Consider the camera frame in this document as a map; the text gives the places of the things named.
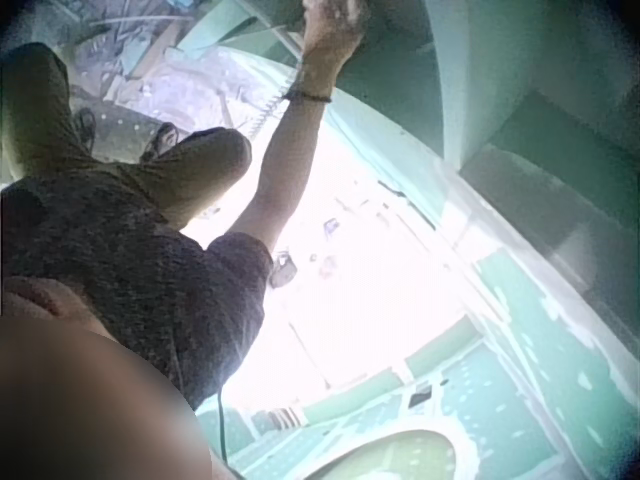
leg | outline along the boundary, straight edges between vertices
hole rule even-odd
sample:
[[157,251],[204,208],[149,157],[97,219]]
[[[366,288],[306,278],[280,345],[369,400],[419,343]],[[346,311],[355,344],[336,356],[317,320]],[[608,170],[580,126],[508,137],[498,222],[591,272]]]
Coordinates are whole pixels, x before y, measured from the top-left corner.
[[95,165],[73,129],[62,61],[31,43],[9,52],[0,69],[2,153],[14,179]]
[[118,176],[180,230],[247,172],[251,144],[236,130],[198,132],[151,163],[117,164]]

